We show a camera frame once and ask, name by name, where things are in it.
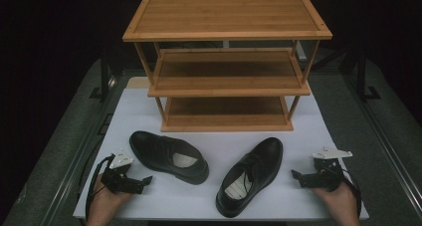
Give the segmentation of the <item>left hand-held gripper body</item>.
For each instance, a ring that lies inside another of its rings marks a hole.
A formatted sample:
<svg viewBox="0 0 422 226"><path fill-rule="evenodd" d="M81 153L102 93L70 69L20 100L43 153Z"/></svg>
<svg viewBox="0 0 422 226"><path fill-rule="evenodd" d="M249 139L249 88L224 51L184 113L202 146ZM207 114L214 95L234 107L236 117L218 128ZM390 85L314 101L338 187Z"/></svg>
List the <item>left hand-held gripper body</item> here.
<svg viewBox="0 0 422 226"><path fill-rule="evenodd" d="M129 171L133 159L124 152L116 152L110 156L102 177L102 183L113 193L134 193L136 186L143 186L141 180L129 178Z"/></svg>

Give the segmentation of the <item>black leather shoe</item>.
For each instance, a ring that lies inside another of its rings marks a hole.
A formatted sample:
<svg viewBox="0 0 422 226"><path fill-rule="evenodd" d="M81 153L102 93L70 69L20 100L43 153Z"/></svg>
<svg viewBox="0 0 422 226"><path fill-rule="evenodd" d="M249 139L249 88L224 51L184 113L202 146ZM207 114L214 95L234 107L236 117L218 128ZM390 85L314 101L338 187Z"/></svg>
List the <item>black leather shoe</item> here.
<svg viewBox="0 0 422 226"><path fill-rule="evenodd" d="M187 183L198 185L209 175L207 161L189 142L147 131L136 131L129 138L136 158L147 168L174 175Z"/></svg>
<svg viewBox="0 0 422 226"><path fill-rule="evenodd" d="M234 164L216 195L216 208L225 217L237 217L253 198L277 177L283 144L275 137L261 141Z"/></svg>

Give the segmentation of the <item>person's right hand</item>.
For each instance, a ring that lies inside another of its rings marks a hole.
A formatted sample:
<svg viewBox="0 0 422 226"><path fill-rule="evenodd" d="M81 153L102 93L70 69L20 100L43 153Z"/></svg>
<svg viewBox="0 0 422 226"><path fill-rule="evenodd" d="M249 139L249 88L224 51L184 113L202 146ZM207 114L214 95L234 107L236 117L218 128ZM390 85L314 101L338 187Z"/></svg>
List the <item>person's right hand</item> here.
<svg viewBox="0 0 422 226"><path fill-rule="evenodd" d="M313 193L324 203L338 226L360 226L355 197L345 183L332 192L314 188Z"/></svg>

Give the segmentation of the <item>black metal stand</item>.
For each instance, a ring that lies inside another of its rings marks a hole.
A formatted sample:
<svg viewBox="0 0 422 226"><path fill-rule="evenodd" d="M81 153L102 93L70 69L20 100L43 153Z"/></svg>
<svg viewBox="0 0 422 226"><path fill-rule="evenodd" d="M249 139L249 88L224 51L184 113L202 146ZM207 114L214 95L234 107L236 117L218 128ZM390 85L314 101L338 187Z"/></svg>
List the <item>black metal stand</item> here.
<svg viewBox="0 0 422 226"><path fill-rule="evenodd" d="M355 90L364 103L368 100L380 100L376 88L366 85L366 58L362 49L351 49L343 60L342 68L347 75L356 76Z"/></svg>
<svg viewBox="0 0 422 226"><path fill-rule="evenodd" d="M112 88L112 81L115 76L115 66L113 65L112 54L110 50L104 50L100 57L100 77L101 84L94 88L90 94L91 99L98 99L103 103L109 95Z"/></svg>

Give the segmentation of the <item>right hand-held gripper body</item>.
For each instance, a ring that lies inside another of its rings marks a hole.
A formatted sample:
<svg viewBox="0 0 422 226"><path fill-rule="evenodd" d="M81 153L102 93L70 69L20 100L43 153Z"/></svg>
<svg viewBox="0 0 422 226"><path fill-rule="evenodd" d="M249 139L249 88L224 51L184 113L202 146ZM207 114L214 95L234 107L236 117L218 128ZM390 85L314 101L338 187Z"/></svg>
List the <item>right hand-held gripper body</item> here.
<svg viewBox="0 0 422 226"><path fill-rule="evenodd" d="M324 188L328 192L333 192L338 189L342 182L350 184L339 163L342 158L352 157L350 151L324 147L313 153L312 157L316 173L312 174L309 188Z"/></svg>

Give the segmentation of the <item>white table mat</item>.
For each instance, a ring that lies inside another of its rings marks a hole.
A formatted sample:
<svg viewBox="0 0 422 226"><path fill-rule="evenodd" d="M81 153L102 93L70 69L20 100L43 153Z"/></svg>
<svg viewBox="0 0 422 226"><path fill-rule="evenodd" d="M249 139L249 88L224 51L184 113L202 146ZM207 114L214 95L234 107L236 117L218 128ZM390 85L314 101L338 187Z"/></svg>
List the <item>white table mat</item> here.
<svg viewBox="0 0 422 226"><path fill-rule="evenodd" d="M323 203L292 178L291 169L315 172L312 154L323 147L335 148L314 95L301 98L293 117L293 131L161 132L161 116L147 89L123 90L112 116L96 165L112 152L134 159L127 176L142 179L153 175L140 195L125 203L116 218L125 220L199 221L319 221L329 218ZM137 160L128 143L131 134L145 130L180 138L195 146L209 165L209 176L192 185L173 175L151 171ZM216 209L215 198L229 169L267 137L277 137L284 146L283 161L276 179L257 194L237 217L228 219Z"/></svg>

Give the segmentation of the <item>person's left hand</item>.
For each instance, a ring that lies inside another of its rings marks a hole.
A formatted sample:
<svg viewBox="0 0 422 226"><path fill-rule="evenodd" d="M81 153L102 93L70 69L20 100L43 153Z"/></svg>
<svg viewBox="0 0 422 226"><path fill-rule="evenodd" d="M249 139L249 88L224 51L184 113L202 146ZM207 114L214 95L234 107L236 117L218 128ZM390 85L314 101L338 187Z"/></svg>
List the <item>person's left hand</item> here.
<svg viewBox="0 0 422 226"><path fill-rule="evenodd" d="M132 194L114 194L102 183L102 175L97 177L95 192L90 206L87 226L107 226L119 208L132 198Z"/></svg>

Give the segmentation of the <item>wooden three-tier shoe rack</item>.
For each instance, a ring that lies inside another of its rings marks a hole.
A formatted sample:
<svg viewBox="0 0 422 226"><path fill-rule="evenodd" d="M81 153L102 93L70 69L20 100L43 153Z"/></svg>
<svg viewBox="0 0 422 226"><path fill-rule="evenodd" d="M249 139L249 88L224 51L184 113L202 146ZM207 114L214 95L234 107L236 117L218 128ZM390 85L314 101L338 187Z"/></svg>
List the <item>wooden three-tier shoe rack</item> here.
<svg viewBox="0 0 422 226"><path fill-rule="evenodd" d="M164 131L292 129L310 94L301 41L332 33L311 0L142 0L122 38L152 43L146 67Z"/></svg>

